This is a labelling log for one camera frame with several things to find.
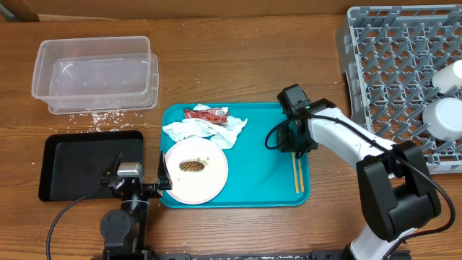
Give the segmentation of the grey dishwasher rack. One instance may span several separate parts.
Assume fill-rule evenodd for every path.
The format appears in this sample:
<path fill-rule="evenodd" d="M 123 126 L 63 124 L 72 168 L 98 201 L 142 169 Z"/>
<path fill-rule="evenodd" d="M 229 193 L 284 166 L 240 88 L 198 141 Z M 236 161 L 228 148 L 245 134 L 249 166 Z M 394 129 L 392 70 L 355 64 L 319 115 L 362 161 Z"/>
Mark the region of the grey dishwasher rack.
<path fill-rule="evenodd" d="M 394 142 L 421 147 L 432 174 L 461 172 L 461 140 L 433 137 L 422 121 L 427 105 L 461 98 L 443 94 L 432 77 L 461 59 L 461 6 L 353 6 L 336 32 L 351 119 Z"/>

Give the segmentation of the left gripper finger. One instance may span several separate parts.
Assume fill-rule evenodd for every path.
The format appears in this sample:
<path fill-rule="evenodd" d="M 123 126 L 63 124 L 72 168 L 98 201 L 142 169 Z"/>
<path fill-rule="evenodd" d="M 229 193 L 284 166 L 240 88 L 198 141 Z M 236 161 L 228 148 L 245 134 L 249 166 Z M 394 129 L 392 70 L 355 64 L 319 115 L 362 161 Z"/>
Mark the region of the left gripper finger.
<path fill-rule="evenodd" d="M 158 170 L 157 170 L 157 177 L 158 177 L 158 186 L 160 190 L 171 190 L 173 188 L 170 174 L 167 169 L 165 153 L 163 151 L 160 152 L 160 161 L 159 161 Z"/>
<path fill-rule="evenodd" d="M 105 177 L 111 177 L 114 176 L 117 173 L 118 167 L 121 164 L 123 158 L 123 153 L 119 152 L 114 161 L 109 165 L 108 169 L 105 171 L 104 176 Z"/>

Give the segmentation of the wooden chopstick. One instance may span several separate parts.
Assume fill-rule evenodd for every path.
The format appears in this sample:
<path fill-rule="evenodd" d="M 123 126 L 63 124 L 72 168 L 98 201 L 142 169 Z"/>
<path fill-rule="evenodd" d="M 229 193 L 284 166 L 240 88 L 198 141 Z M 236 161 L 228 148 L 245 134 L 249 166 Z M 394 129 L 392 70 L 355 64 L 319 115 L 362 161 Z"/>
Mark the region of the wooden chopstick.
<path fill-rule="evenodd" d="M 305 186 L 304 186 L 304 180 L 303 180 L 303 175 L 302 175 L 302 160 L 299 158 L 297 160 L 298 164 L 298 173 L 299 173 L 299 179 L 300 179 L 300 191 L 305 192 Z"/>
<path fill-rule="evenodd" d="M 295 153 L 292 152 L 292 169 L 293 169 L 293 176 L 295 180 L 295 192 L 298 194 L 300 192 L 299 190 L 299 183 L 298 183 L 298 174 L 297 174 L 297 160 L 295 157 Z"/>

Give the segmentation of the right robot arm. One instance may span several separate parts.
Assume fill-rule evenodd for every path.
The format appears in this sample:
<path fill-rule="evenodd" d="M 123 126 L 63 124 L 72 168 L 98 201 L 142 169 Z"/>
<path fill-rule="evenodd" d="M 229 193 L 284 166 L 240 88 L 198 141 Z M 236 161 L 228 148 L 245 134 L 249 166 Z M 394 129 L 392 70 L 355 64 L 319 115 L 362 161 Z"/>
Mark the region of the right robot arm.
<path fill-rule="evenodd" d="M 327 99 L 311 102 L 301 86 L 277 96 L 285 121 L 275 126 L 276 149 L 298 159 L 318 145 L 329 148 L 357 172 L 366 226 L 335 259 L 384 259 L 403 237 L 441 213 L 437 189 L 420 148 L 376 136 Z"/>

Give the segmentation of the brown food scrap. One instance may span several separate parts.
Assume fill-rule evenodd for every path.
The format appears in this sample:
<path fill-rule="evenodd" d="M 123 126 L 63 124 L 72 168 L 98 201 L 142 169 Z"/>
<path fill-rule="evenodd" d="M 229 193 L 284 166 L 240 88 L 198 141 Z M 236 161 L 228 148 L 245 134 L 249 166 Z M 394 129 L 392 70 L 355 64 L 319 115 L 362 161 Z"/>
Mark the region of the brown food scrap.
<path fill-rule="evenodd" d="M 196 159 L 184 160 L 178 164 L 178 167 L 183 172 L 200 172 L 205 169 L 208 165 L 206 160 L 202 160 L 200 157 Z"/>

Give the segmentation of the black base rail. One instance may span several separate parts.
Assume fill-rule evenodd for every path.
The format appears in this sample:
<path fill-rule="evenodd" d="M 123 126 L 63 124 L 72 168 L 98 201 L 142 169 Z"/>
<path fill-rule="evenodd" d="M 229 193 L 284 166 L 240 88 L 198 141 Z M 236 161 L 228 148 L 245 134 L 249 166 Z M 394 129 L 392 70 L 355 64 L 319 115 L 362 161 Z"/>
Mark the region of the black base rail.
<path fill-rule="evenodd" d="M 310 253 L 271 253 L 271 254 L 231 254 L 231 255 L 190 255 L 189 253 L 155 253 L 109 256 L 106 253 L 97 260 L 135 259 L 135 260 L 346 260 L 346 250 L 311 251 Z"/>

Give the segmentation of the grey shallow bowl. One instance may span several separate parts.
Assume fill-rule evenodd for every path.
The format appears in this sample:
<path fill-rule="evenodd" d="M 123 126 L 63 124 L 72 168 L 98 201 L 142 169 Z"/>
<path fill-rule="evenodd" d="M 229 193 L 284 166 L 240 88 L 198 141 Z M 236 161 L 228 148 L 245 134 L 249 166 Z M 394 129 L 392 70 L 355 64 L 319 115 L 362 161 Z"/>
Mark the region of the grey shallow bowl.
<path fill-rule="evenodd" d="M 436 139 L 455 141 L 461 138 L 461 100 L 446 97 L 426 106 L 422 120 Z"/>

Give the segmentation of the white cup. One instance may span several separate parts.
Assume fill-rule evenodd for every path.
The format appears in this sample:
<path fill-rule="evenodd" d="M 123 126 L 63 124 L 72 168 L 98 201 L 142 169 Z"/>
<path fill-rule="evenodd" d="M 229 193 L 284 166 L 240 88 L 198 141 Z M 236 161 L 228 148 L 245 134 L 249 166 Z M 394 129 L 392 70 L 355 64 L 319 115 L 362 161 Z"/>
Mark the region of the white cup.
<path fill-rule="evenodd" d="M 432 85 L 442 94 L 459 88 L 462 85 L 462 60 L 455 61 L 438 71 L 432 77 Z"/>

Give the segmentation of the teal serving tray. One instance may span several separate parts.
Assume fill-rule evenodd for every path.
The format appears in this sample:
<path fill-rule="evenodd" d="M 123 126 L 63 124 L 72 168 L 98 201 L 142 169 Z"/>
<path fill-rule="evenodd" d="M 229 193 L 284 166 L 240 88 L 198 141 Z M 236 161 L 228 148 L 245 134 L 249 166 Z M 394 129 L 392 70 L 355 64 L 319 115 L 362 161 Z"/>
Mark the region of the teal serving tray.
<path fill-rule="evenodd" d="M 278 103 L 209 103 L 228 107 L 230 115 L 248 119 L 233 148 L 224 154 L 229 165 L 227 182 L 211 201 L 197 208 L 296 207 L 310 195 L 308 156 L 303 155 L 305 192 L 295 192 L 292 155 L 264 146 L 269 131 L 286 119 Z"/>

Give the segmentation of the black plastic tray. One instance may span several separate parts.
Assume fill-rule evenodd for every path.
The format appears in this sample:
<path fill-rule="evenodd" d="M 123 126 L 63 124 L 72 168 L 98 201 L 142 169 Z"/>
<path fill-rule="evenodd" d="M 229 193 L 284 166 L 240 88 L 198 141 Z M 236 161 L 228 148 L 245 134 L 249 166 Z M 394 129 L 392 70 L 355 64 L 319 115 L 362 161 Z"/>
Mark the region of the black plastic tray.
<path fill-rule="evenodd" d="M 73 201 L 100 188 L 100 179 L 121 155 L 123 163 L 144 162 L 140 131 L 54 134 L 44 145 L 38 198 Z"/>

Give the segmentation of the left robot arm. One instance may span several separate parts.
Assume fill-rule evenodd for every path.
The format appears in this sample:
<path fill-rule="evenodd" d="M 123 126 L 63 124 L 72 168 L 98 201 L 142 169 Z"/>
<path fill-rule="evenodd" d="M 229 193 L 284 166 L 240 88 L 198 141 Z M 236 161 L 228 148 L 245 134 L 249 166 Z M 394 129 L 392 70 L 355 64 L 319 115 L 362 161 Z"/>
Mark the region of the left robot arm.
<path fill-rule="evenodd" d="M 121 200 L 121 208 L 105 214 L 100 221 L 104 238 L 104 259 L 156 259 L 151 246 L 145 244 L 151 199 L 160 199 L 173 187 L 165 162 L 160 154 L 158 182 L 145 183 L 144 170 L 138 162 L 123 162 L 119 154 L 101 178 L 109 194 Z"/>

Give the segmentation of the large white plate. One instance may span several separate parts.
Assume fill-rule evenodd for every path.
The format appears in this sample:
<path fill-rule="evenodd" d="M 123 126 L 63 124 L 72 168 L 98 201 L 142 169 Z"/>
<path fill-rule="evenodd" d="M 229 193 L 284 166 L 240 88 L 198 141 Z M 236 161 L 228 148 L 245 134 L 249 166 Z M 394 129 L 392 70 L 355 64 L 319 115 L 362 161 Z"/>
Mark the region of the large white plate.
<path fill-rule="evenodd" d="M 179 169 L 179 163 L 198 157 L 208 162 L 204 170 L 183 172 Z M 222 149 L 208 139 L 184 139 L 167 151 L 165 160 L 173 184 L 168 194 L 182 204 L 203 204 L 225 187 L 229 172 L 227 158 Z"/>

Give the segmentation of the crumpled white tissue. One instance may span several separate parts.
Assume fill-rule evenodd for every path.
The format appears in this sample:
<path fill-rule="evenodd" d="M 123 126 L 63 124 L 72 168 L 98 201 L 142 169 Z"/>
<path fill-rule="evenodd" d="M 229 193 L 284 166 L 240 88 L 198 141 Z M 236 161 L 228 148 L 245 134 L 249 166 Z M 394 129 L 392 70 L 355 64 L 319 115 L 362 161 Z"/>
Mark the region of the crumpled white tissue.
<path fill-rule="evenodd" d="M 210 107 L 198 104 L 193 109 L 184 110 L 205 110 Z M 238 135 L 246 126 L 248 119 L 236 118 L 230 115 L 227 123 L 209 123 L 197 118 L 185 118 L 181 121 L 168 123 L 162 127 L 162 130 L 174 141 L 179 142 L 192 137 L 209 139 L 222 150 L 228 150 L 234 147 Z"/>

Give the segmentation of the clear plastic bin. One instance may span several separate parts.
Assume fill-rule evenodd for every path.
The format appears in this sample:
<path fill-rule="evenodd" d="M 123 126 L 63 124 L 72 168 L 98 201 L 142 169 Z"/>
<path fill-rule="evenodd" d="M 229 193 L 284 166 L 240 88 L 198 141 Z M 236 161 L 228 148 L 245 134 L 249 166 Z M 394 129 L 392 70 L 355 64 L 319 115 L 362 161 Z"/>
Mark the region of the clear plastic bin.
<path fill-rule="evenodd" d="M 55 115 L 143 110 L 156 106 L 159 83 L 146 36 L 45 40 L 31 94 Z"/>

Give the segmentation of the red snack wrapper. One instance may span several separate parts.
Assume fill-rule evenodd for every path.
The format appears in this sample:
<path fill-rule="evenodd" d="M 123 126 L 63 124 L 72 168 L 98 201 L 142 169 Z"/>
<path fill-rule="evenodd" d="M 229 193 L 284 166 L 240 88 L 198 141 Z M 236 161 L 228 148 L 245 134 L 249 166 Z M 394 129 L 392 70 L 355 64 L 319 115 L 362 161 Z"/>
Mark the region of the red snack wrapper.
<path fill-rule="evenodd" d="M 184 110 L 185 118 L 197 118 L 213 124 L 227 123 L 228 108 L 209 108 L 205 110 Z"/>

